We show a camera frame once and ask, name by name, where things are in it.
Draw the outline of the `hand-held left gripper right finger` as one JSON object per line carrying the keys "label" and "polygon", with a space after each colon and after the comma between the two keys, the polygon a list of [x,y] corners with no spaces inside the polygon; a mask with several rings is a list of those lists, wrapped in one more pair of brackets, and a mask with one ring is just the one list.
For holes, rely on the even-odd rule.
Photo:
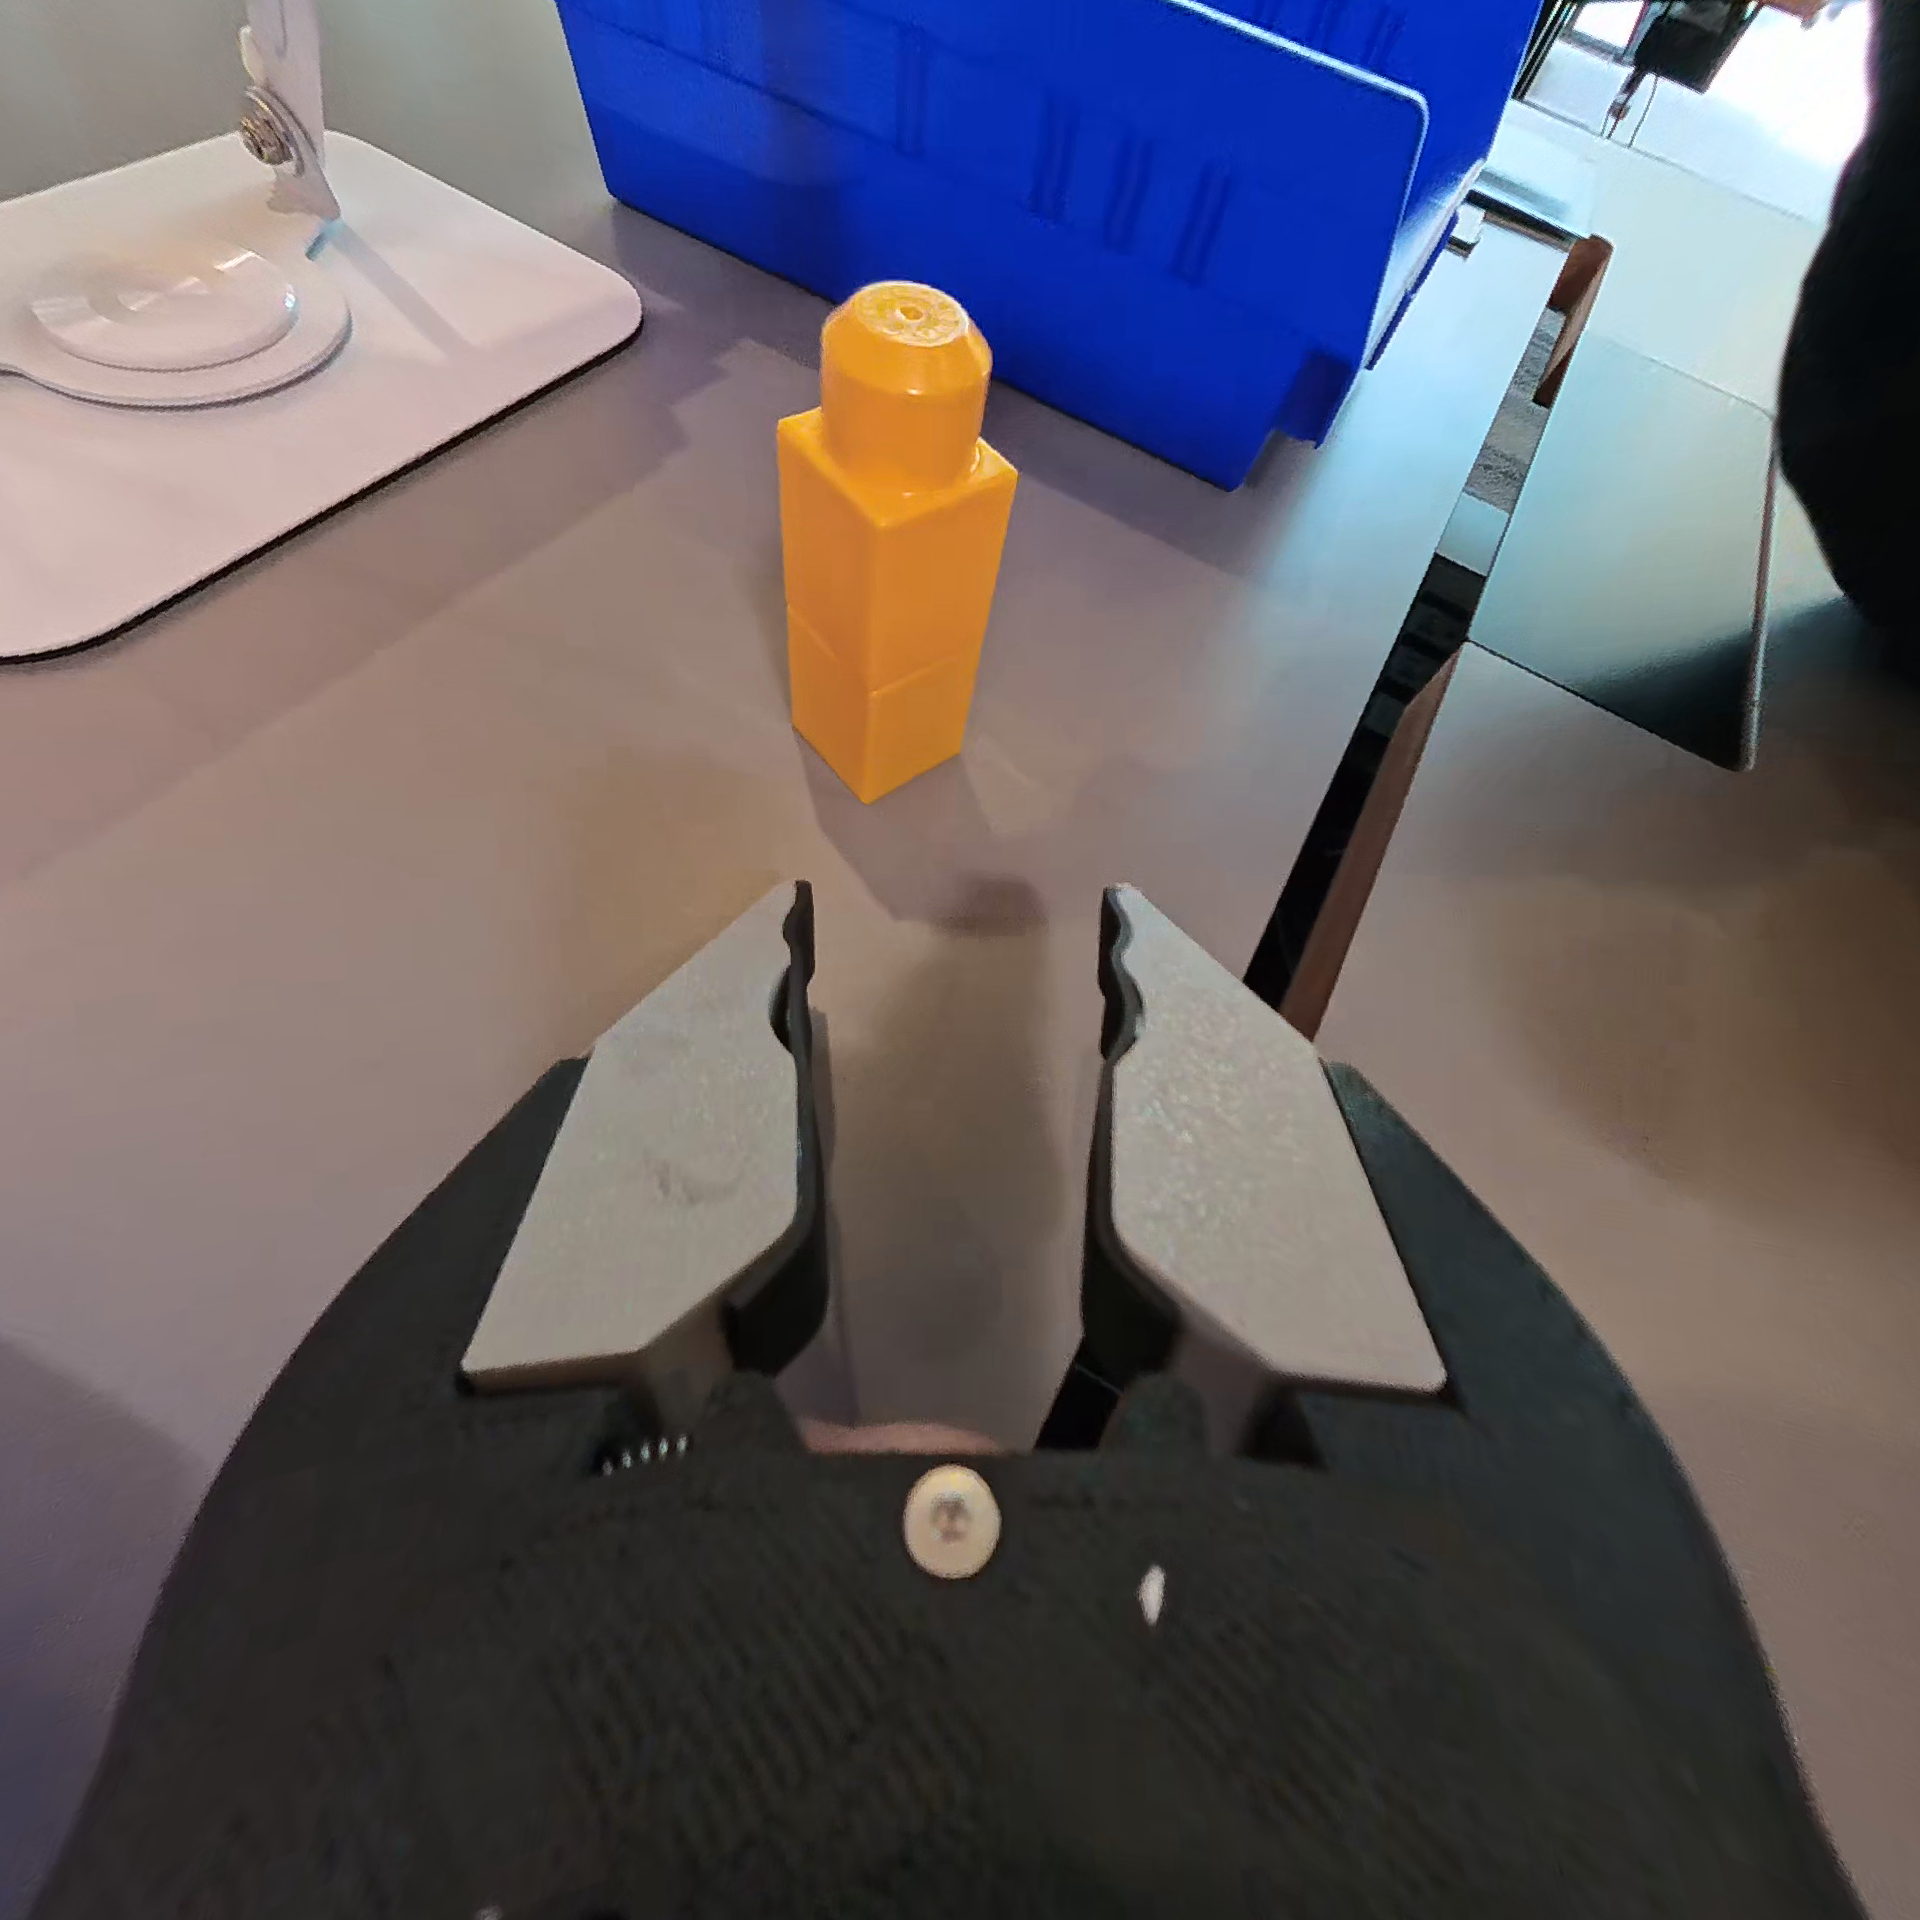
{"label": "hand-held left gripper right finger", "polygon": [[1303,1399],[1448,1369],[1313,1045],[1133,885],[1099,902],[1083,1350],[1198,1395],[1208,1448],[1307,1448]]}

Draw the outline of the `black flat panel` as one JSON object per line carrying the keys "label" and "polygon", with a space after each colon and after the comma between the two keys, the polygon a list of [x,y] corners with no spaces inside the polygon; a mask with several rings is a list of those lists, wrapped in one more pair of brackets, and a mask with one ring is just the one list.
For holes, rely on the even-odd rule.
{"label": "black flat panel", "polygon": [[1723,769],[1759,741],[1772,417],[1600,336],[1569,353],[1505,509],[1464,494],[1436,547],[1468,639]]}

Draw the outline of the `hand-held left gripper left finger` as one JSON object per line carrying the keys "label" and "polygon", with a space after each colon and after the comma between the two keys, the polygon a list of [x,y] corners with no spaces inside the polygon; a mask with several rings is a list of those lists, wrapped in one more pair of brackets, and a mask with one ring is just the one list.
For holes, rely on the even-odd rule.
{"label": "hand-held left gripper left finger", "polygon": [[601,1033],[471,1331],[473,1391],[691,1419],[805,1352],[830,1302],[812,973],[791,880]]}

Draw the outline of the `person's black clothed torso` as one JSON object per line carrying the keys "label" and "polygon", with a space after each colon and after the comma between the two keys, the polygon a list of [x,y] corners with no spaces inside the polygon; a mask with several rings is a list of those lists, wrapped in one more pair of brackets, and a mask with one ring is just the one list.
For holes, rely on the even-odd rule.
{"label": "person's black clothed torso", "polygon": [[1775,419],[1836,585],[1916,679],[1918,5],[1871,14],[1863,134],[1797,297]]}

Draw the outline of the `orange mega block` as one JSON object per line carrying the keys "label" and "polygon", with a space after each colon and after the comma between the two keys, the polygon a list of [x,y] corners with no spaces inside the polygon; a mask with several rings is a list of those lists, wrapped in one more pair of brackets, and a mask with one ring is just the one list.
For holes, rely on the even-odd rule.
{"label": "orange mega block", "polygon": [[783,601],[789,712],[799,738],[861,802],[959,754],[990,618],[856,616]]}
{"label": "orange mega block", "polygon": [[990,386],[959,301],[878,279],[822,325],[819,402],[774,427],[783,603],[861,688],[985,638],[1016,490],[980,434]]}

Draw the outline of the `blue plastic bin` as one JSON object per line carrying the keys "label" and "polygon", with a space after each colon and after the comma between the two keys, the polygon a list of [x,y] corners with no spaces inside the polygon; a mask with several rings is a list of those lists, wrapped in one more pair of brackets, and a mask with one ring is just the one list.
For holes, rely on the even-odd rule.
{"label": "blue plastic bin", "polygon": [[1486,162],[1526,1],[563,1],[607,192],[1221,488],[1321,443]]}

